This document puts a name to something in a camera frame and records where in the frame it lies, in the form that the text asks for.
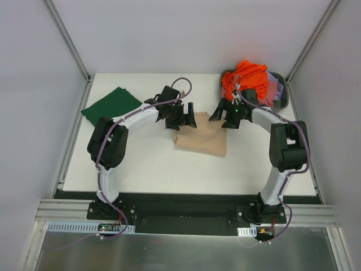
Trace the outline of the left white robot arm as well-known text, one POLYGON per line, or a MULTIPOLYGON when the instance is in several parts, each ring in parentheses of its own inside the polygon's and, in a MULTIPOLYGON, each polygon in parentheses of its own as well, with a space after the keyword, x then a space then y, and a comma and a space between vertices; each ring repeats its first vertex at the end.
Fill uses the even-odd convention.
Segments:
POLYGON ((94 126, 87 152, 96 168, 96 196, 102 202, 99 212, 106 219, 119 213, 115 171, 125 158, 129 136, 160 120, 170 130, 196 128, 194 104, 183 103, 187 95, 166 85, 162 92, 140 102, 127 90, 117 88, 85 110, 84 116, 94 126))

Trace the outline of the beige t shirt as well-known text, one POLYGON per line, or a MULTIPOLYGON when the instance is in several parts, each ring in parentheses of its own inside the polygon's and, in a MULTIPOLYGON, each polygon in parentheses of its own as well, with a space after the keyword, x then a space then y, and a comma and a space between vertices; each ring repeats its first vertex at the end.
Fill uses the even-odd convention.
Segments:
POLYGON ((227 154, 227 130, 221 121, 209 121, 207 112, 195 113, 197 128, 182 126, 173 133, 175 147, 224 158, 227 154))

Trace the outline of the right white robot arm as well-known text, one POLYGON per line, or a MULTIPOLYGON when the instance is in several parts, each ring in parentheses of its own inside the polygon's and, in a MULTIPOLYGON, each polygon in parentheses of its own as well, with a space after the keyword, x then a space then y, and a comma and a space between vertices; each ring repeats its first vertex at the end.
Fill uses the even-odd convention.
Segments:
POLYGON ((256 201, 243 210, 242 218, 260 225, 281 214, 283 196, 295 174, 303 174, 310 167, 310 149, 304 121, 290 121, 264 104, 256 103, 253 89, 237 92, 233 100, 221 98, 209 121, 224 119, 223 128, 237 129, 242 120, 264 128, 270 135, 269 159, 272 165, 264 188, 256 201))

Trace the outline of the green t shirt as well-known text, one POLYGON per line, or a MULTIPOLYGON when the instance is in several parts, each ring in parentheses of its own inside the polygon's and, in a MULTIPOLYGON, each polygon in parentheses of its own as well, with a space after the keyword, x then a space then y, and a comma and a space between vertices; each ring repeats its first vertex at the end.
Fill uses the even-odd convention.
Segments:
POLYGON ((111 93, 81 111, 82 115, 96 126, 99 119, 112 119, 127 114, 142 105, 142 102, 126 89, 117 87, 111 93))

